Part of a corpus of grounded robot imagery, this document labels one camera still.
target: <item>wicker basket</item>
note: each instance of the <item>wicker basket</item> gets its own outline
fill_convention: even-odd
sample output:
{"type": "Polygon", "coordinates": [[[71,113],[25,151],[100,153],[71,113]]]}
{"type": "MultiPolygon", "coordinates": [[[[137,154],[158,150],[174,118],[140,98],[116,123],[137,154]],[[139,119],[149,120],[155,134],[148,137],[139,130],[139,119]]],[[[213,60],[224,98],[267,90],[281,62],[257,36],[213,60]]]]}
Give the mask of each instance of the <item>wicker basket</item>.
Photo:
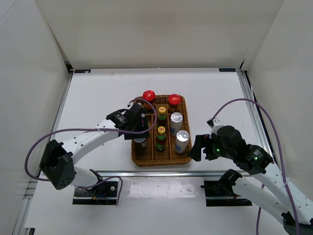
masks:
{"type": "MultiPolygon", "coordinates": [[[[156,111],[158,112],[159,107],[163,106],[168,109],[168,97],[169,95],[156,95],[156,111]]],[[[186,102],[183,96],[181,97],[180,113],[183,115],[182,130],[187,131],[190,134],[188,115],[186,109],[186,102]]],[[[154,122],[154,114],[148,114],[149,126],[154,122]]],[[[155,141],[157,136],[157,126],[150,131],[150,137],[148,139],[148,146],[142,148],[140,144],[132,141],[132,161],[137,166],[158,166],[158,165],[179,165],[186,164],[191,161],[191,158],[187,156],[187,153],[191,149],[191,137],[188,142],[186,151],[183,154],[175,152],[175,141],[176,138],[170,135],[170,117],[171,114],[166,114],[167,126],[166,128],[166,149],[159,152],[155,148],[155,141]]]]}

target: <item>silver lid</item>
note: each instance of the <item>silver lid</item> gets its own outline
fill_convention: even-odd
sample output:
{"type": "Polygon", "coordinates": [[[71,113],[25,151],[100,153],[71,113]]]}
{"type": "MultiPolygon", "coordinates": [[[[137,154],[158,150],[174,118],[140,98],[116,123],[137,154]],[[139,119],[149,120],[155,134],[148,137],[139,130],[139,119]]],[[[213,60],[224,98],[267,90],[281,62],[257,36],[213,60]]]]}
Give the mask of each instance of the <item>silver lid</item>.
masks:
{"type": "Polygon", "coordinates": [[[175,123],[182,122],[182,114],[178,112],[172,113],[171,121],[175,123]]]}
{"type": "Polygon", "coordinates": [[[142,142],[144,142],[145,140],[146,140],[146,138],[134,139],[134,141],[135,141],[136,143],[142,143],[142,142]]]}
{"type": "Polygon", "coordinates": [[[176,138],[180,142],[187,142],[189,140],[189,133],[184,130],[178,131],[176,134],[176,138]]]}

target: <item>product label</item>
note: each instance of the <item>product label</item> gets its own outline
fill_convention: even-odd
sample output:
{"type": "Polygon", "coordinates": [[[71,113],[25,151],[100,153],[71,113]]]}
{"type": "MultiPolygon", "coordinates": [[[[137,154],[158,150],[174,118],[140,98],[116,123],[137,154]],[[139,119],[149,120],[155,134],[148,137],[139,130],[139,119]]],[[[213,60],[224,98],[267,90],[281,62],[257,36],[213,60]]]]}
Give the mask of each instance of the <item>product label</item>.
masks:
{"type": "Polygon", "coordinates": [[[163,140],[163,139],[166,138],[166,135],[163,135],[163,136],[158,135],[157,138],[158,138],[159,140],[163,140]]]}
{"type": "Polygon", "coordinates": [[[178,146],[177,144],[175,144],[175,149],[177,149],[178,151],[180,151],[180,150],[181,150],[181,147],[178,146]]]}
{"type": "Polygon", "coordinates": [[[158,119],[160,120],[165,120],[166,119],[166,115],[159,115],[157,116],[158,119]]]}
{"type": "Polygon", "coordinates": [[[148,141],[147,140],[145,140],[143,143],[141,143],[141,146],[143,148],[147,147],[147,145],[148,145],[148,141]]]}
{"type": "Polygon", "coordinates": [[[165,144],[162,144],[162,145],[161,145],[161,144],[156,143],[156,149],[157,149],[157,150],[160,150],[160,151],[161,151],[161,150],[164,150],[165,147],[166,147],[165,144]]]}

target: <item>cable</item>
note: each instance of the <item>cable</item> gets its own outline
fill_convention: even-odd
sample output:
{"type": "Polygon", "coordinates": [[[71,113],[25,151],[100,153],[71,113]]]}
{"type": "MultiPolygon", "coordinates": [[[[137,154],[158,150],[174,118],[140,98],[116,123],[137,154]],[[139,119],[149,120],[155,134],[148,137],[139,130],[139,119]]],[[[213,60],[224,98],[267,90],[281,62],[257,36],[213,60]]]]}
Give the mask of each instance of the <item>cable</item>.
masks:
{"type": "Polygon", "coordinates": [[[81,189],[93,188],[93,187],[96,187],[96,186],[98,186],[98,185],[100,185],[100,184],[103,184],[104,182],[106,182],[106,181],[108,181],[108,180],[110,180],[110,179],[114,179],[114,178],[117,178],[117,179],[119,179],[119,180],[121,181],[121,187],[119,188],[118,195],[117,195],[117,200],[116,200],[116,204],[118,204],[118,202],[119,202],[119,197],[120,197],[120,195],[121,195],[122,188],[123,188],[123,179],[122,179],[121,177],[119,177],[119,176],[110,176],[110,177],[108,177],[108,178],[106,178],[106,179],[104,179],[104,180],[99,181],[98,183],[96,183],[96,184],[94,184],[94,185],[87,186],[87,187],[78,187],[78,188],[81,188],[81,189]]]}
{"type": "Polygon", "coordinates": [[[262,208],[259,207],[258,217],[257,217],[257,219],[256,219],[256,227],[255,227],[256,235],[259,235],[259,224],[260,224],[261,210],[262,210],[262,208]]]}
{"type": "Polygon", "coordinates": [[[95,199],[97,199],[97,198],[100,198],[100,197],[103,197],[103,196],[105,196],[105,195],[107,195],[106,193],[103,193],[103,194],[101,194],[101,195],[99,195],[99,196],[94,196],[93,197],[93,200],[95,200],[95,199]]]}
{"type": "Polygon", "coordinates": [[[156,125],[156,123],[157,123],[157,112],[156,112],[155,108],[153,107],[153,105],[152,105],[151,103],[149,103],[148,101],[144,100],[144,99],[139,99],[139,98],[137,98],[137,99],[131,100],[130,102],[133,102],[133,101],[135,101],[135,100],[144,101],[144,102],[146,102],[147,104],[149,104],[149,105],[151,106],[151,108],[152,108],[154,114],[155,114],[155,121],[154,121],[154,123],[152,124],[152,126],[150,126],[147,130],[138,131],[138,132],[137,132],[137,131],[124,131],[124,130],[118,130],[118,129],[110,129],[110,128],[97,128],[97,129],[95,129],[95,128],[68,128],[68,129],[62,129],[62,130],[52,131],[52,132],[50,132],[50,133],[48,133],[48,134],[42,136],[39,140],[37,140],[37,141],[33,144],[33,146],[31,146],[31,148],[30,148],[30,150],[28,151],[28,154],[27,154],[27,156],[26,156],[25,163],[24,163],[24,170],[25,170],[26,174],[27,174],[30,178],[34,179],[34,180],[49,181],[48,179],[42,179],[42,178],[39,178],[39,177],[36,177],[36,176],[32,175],[32,174],[29,172],[29,170],[28,170],[28,160],[29,160],[29,157],[30,157],[31,153],[33,152],[34,148],[35,148],[41,141],[43,141],[44,139],[46,139],[46,138],[48,138],[48,137],[50,137],[50,136],[52,136],[52,135],[54,135],[54,134],[61,133],[61,132],[68,132],[68,131],[85,131],[85,132],[92,132],[92,131],[94,131],[94,132],[97,132],[97,131],[117,131],[117,132],[122,133],[122,134],[144,134],[144,133],[150,131],[150,130],[156,125]]]}
{"type": "MultiPolygon", "coordinates": [[[[251,100],[251,99],[246,99],[246,98],[239,98],[239,99],[233,99],[229,102],[227,102],[226,104],[224,104],[217,112],[216,114],[212,117],[212,120],[214,120],[216,118],[216,116],[219,114],[219,112],[225,108],[228,104],[231,104],[235,101],[248,101],[248,102],[251,102],[251,103],[254,103],[256,106],[258,106],[260,109],[262,109],[262,111],[265,113],[265,115],[268,117],[269,121],[270,121],[270,124],[273,128],[273,131],[274,131],[274,134],[275,134],[275,137],[276,137],[276,140],[277,140],[277,144],[278,144],[278,152],[279,152],[279,158],[280,158],[280,164],[281,164],[281,171],[282,171],[282,176],[283,176],[283,181],[284,183],[287,182],[287,178],[286,178],[286,172],[285,172],[285,165],[284,165],[284,159],[283,159],[283,151],[282,151],[282,146],[280,144],[280,140],[279,140],[279,137],[278,137],[278,133],[277,133],[277,130],[275,128],[275,125],[274,125],[274,122],[273,120],[271,119],[271,117],[269,116],[268,112],[262,107],[262,105],[260,105],[259,103],[255,102],[254,100],[251,100]]],[[[295,230],[296,230],[296,234],[297,235],[300,235],[300,228],[299,228],[299,220],[298,220],[298,214],[297,214],[297,210],[296,210],[296,207],[295,207],[295,204],[294,204],[294,200],[292,198],[292,194],[291,194],[291,191],[290,191],[290,188],[288,186],[288,184],[286,184],[286,191],[287,191],[287,194],[289,196],[289,199],[290,199],[290,202],[291,202],[291,206],[292,206],[292,210],[293,210],[293,214],[294,214],[294,220],[295,220],[295,230]]]]}

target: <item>green bottle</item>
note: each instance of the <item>green bottle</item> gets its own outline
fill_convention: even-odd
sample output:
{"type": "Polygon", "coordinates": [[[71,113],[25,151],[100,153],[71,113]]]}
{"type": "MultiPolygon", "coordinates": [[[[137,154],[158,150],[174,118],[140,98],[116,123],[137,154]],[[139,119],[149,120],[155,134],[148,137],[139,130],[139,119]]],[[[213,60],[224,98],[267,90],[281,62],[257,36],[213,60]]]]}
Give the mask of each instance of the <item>green bottle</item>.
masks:
{"type": "Polygon", "coordinates": [[[158,109],[156,127],[159,128],[160,126],[166,127],[166,108],[164,107],[159,107],[158,109]]]}
{"type": "Polygon", "coordinates": [[[157,129],[157,136],[156,136],[156,149],[158,151],[163,151],[166,148],[166,134],[165,134],[165,127],[160,126],[157,129]]]}

